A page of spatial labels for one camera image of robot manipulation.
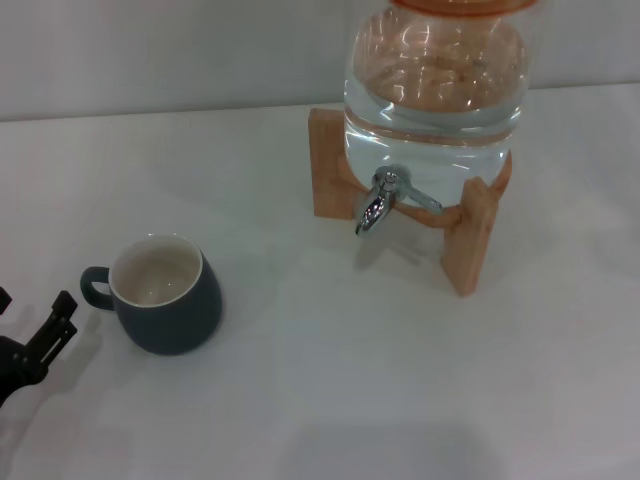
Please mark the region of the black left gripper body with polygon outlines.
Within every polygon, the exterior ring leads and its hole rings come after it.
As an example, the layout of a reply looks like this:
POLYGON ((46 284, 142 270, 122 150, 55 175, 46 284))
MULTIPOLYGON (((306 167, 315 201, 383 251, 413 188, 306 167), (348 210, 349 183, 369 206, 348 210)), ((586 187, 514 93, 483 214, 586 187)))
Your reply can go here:
POLYGON ((18 390, 41 382, 40 360, 25 345, 1 337, 0 405, 18 390))

